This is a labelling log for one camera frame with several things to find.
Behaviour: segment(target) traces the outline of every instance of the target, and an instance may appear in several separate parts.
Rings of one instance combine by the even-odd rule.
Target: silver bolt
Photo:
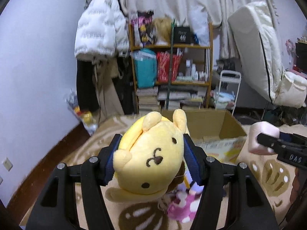
[[[208,162],[210,162],[210,163],[213,163],[214,160],[215,160],[215,158],[214,158],[213,156],[207,156],[207,157],[206,157],[206,160],[207,160]]]
[[[239,166],[242,168],[242,169],[246,169],[248,166],[246,163],[240,163]]]
[[[91,163],[95,163],[95,162],[97,162],[98,161],[98,157],[97,156],[92,156],[91,158],[90,158],[90,162]]]
[[[57,168],[58,168],[59,170],[62,170],[63,168],[65,168],[65,164],[64,164],[64,163],[59,163],[58,166],[57,166]]]

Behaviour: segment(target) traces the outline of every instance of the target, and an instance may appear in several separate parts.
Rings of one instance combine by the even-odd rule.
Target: teal container
[[[154,87],[157,80],[157,56],[149,49],[133,53],[138,88]]]

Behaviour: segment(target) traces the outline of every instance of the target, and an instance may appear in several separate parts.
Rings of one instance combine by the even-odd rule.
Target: white jacket
[[[75,57],[83,61],[105,60],[128,50],[126,19],[118,0],[92,0],[78,22]]]

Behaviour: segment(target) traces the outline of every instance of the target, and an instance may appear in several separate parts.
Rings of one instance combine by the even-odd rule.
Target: blanket with brown print
[[[124,134],[138,118],[139,116],[117,116],[108,119],[80,149],[70,154],[63,161],[71,166],[81,164],[89,157],[97,155],[101,148],[109,145],[116,133]],[[249,131],[249,126],[243,126],[243,128],[246,132]],[[307,136],[307,129],[302,125],[282,126],[280,130]],[[276,160],[276,156],[258,156],[249,153],[247,144],[248,140],[237,162],[243,161],[248,164],[265,191],[277,221],[281,222],[290,206],[289,197],[294,178],[294,168],[280,163]],[[113,178],[108,186],[118,187],[116,179]],[[103,196],[106,189],[107,187],[101,188]],[[80,226],[88,229],[80,185],[76,185],[76,199]],[[157,202],[118,204],[105,200],[105,204],[114,228],[118,230],[188,230],[191,227],[191,222],[180,224],[170,220],[163,211],[158,209]],[[217,229],[222,228],[225,224],[227,205],[228,197],[225,197],[222,201]]]

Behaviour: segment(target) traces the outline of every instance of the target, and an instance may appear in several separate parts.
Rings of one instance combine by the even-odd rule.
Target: wall socket
[[[11,168],[13,168],[13,164],[8,158],[5,158],[5,160],[2,162],[3,166],[7,169],[7,171],[10,171]]]

